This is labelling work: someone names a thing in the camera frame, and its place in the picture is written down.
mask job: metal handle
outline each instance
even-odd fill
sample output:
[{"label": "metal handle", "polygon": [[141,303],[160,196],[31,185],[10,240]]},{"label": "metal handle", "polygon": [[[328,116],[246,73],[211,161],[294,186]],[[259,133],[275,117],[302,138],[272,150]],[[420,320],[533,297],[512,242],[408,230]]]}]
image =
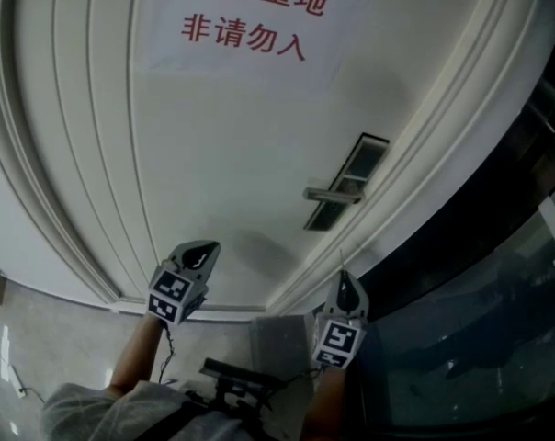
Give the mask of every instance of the metal handle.
[{"label": "metal handle", "polygon": [[338,204],[356,204],[363,199],[361,193],[341,193],[315,187],[304,189],[304,197],[310,201],[335,202]]}]

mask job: shirt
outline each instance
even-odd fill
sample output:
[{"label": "shirt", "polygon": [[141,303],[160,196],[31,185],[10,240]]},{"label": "shirt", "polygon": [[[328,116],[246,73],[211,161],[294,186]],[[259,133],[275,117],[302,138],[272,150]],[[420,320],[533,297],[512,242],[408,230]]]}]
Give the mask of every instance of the shirt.
[{"label": "shirt", "polygon": [[[119,399],[104,390],[65,384],[43,407],[40,431],[47,441],[131,441],[179,410],[185,401],[189,401],[186,394],[151,382],[140,382]],[[275,431],[271,426],[264,429],[268,434]],[[279,433],[271,435],[283,438]],[[254,441],[241,420],[223,412],[197,416],[171,438],[187,440]]]}]

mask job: white wall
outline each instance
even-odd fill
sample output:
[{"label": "white wall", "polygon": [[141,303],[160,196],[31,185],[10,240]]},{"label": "white wall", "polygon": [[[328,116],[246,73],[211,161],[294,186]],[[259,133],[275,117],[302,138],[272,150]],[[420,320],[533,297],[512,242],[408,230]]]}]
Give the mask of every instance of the white wall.
[{"label": "white wall", "polygon": [[0,166],[0,269],[29,288],[104,305],[52,249],[32,222]]}]

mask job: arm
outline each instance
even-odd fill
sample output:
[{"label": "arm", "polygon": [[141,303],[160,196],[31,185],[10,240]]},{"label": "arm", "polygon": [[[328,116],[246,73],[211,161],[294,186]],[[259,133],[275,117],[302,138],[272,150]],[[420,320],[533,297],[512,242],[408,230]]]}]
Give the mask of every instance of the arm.
[{"label": "arm", "polygon": [[328,368],[304,418],[300,441],[339,439],[346,371]]},{"label": "arm", "polygon": [[157,347],[163,326],[152,315],[142,317],[134,334],[122,351],[107,392],[122,397],[135,388],[140,380],[151,379]]}]

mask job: strap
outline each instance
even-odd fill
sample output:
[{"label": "strap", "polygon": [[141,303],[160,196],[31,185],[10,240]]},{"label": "strap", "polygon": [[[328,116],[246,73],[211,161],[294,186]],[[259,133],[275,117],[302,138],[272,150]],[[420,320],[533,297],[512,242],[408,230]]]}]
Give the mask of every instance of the strap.
[{"label": "strap", "polygon": [[[181,408],[161,422],[153,425],[135,441],[147,441],[153,439],[161,439],[162,441],[171,439],[174,435],[183,430],[186,425],[197,416],[209,413],[210,411],[200,405],[196,405],[191,401],[185,401]],[[276,438],[269,436],[264,430],[261,422],[258,419],[248,416],[241,410],[227,413],[231,418],[239,418],[243,420],[243,429],[255,441],[277,441]]]},{"label": "strap", "polygon": [[135,441],[147,441],[153,439],[161,439],[164,441],[171,439],[174,435],[183,430],[194,418],[206,413],[208,413],[206,408],[200,407],[191,401],[185,401],[179,410],[173,412],[161,422],[153,425]]}]

